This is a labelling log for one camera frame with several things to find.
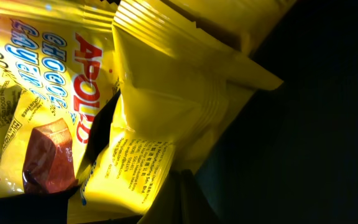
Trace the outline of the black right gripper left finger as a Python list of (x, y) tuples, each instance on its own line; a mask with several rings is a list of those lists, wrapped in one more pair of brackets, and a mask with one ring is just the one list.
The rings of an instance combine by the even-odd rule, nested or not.
[(138, 224), (182, 224), (180, 174), (170, 172)]

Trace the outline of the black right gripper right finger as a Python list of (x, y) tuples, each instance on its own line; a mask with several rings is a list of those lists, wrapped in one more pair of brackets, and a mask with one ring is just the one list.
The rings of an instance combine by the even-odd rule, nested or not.
[(190, 170), (180, 173), (183, 224), (221, 224)]

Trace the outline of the small yellow snack packet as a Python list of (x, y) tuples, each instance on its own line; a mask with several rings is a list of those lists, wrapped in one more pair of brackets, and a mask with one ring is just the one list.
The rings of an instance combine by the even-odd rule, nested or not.
[(166, 0), (164, 3), (221, 42), (250, 55), (296, 0)]

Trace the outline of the yellow Julies snack packet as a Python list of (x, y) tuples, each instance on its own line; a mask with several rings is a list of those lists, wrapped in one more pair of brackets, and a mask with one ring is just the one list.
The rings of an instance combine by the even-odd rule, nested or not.
[(198, 170), (255, 91), (282, 84), (162, 1), (121, 1), (112, 35), (121, 94), (68, 223), (147, 213), (171, 170)]

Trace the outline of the black box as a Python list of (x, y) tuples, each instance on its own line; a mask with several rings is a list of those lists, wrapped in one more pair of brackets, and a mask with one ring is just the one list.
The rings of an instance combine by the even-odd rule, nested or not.
[[(0, 14), (112, 33), (120, 2), (0, 1)], [(21, 223), (68, 222), (69, 199), (109, 144), (121, 94), (113, 56), (116, 92), (91, 127), (83, 181), (0, 198), (5, 223), (9, 212)], [(358, 223), (358, 0), (296, 1), (247, 56), (282, 84), (256, 90), (191, 171), (220, 222)]]

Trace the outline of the yellow chocolate cake packet top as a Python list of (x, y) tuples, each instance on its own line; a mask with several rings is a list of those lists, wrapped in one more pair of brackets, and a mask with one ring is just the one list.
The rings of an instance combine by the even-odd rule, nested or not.
[(96, 115), (116, 92), (112, 33), (0, 14), (0, 73), (22, 92), (0, 153), (0, 198), (83, 181)]

